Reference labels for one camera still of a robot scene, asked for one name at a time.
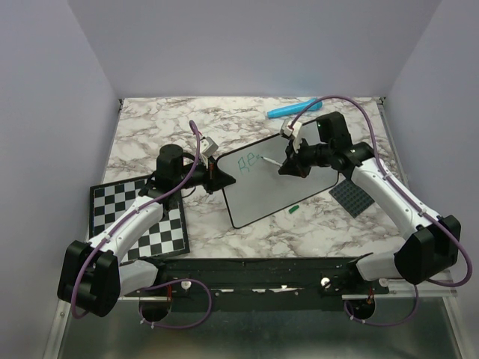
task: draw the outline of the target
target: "wall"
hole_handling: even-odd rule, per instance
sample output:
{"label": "wall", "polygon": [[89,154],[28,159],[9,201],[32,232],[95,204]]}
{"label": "wall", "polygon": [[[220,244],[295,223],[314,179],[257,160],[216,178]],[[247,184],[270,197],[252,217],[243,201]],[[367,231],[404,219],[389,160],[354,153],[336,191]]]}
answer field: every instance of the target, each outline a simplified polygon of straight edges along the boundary
{"label": "wall", "polygon": [[439,0],[70,0],[121,96],[385,95]]}
{"label": "wall", "polygon": [[0,3],[0,358],[41,358],[118,100],[63,0]]}
{"label": "wall", "polygon": [[[386,103],[391,131],[417,195],[463,225],[461,242],[479,263],[479,1],[444,0]],[[454,275],[463,277],[464,263]],[[460,289],[479,350],[479,271]]]}

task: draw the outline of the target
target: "chessboard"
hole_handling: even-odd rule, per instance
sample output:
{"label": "chessboard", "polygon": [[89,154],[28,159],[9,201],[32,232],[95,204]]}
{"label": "chessboard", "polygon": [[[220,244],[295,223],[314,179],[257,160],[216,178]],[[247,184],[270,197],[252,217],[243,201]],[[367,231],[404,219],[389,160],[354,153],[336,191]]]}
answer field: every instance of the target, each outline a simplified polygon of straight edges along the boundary
{"label": "chessboard", "polygon": [[[146,183],[148,176],[105,183],[90,188],[90,238],[100,234],[125,213]],[[130,248],[121,263],[140,257],[168,258],[189,253],[188,233],[181,196],[158,223]]]}

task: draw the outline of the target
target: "green object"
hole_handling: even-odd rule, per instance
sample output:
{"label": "green object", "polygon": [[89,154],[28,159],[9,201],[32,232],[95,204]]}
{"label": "green object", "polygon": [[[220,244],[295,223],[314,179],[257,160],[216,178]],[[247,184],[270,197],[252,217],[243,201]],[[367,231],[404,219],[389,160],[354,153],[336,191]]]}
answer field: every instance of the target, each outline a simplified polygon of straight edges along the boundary
{"label": "green object", "polygon": [[288,210],[288,212],[291,214],[291,213],[293,213],[294,211],[296,211],[298,208],[299,208],[299,205],[296,204],[295,206],[291,207],[291,208]]}

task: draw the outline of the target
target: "whiteboard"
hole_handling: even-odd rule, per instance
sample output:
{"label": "whiteboard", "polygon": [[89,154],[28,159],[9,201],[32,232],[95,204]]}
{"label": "whiteboard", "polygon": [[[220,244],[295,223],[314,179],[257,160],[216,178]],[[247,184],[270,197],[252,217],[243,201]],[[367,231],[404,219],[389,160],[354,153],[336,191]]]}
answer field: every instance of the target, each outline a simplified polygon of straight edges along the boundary
{"label": "whiteboard", "polygon": [[[320,143],[316,121],[303,124],[302,134],[308,144]],[[244,227],[338,182],[338,172],[331,168],[313,167],[306,178],[280,176],[279,166],[261,156],[283,163],[287,145],[288,140],[277,134],[218,158],[218,168],[237,181],[223,188],[233,227]]]}

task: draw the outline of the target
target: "marble table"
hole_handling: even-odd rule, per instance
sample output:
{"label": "marble table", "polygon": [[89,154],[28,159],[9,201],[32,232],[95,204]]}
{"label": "marble table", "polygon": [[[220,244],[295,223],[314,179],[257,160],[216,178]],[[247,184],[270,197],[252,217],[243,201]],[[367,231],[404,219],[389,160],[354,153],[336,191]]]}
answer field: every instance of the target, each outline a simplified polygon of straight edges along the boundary
{"label": "marble table", "polygon": [[[165,144],[179,144],[194,153],[195,137],[189,120],[194,120],[204,135],[216,141],[220,155],[278,133],[284,118],[269,120],[265,113],[304,100],[307,99],[126,99],[104,182],[150,174],[155,169],[159,148]],[[396,171],[375,100],[357,100],[370,115],[382,158]],[[327,100],[319,111],[307,112],[301,121],[333,111],[345,116],[353,142],[370,143],[364,118],[348,102]],[[327,191],[302,201],[292,215],[285,209],[239,230],[231,226],[221,191],[208,195],[198,187],[184,200],[184,205],[191,250],[181,256],[184,258],[357,257],[398,249],[403,244],[392,220],[377,204],[352,218]]]}

